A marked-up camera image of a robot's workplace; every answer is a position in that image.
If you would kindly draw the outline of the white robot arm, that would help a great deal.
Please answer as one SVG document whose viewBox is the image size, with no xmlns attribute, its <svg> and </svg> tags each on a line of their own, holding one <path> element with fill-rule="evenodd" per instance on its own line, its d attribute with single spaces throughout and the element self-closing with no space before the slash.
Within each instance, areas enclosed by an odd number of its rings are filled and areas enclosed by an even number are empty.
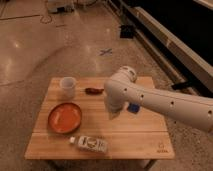
<svg viewBox="0 0 213 171">
<path fill-rule="evenodd" d="M 213 134 L 213 98 L 146 88 L 136 80 L 137 74 L 129 66 L 119 68 L 106 80 L 105 106 L 110 119 L 129 102 Z"/>
</svg>

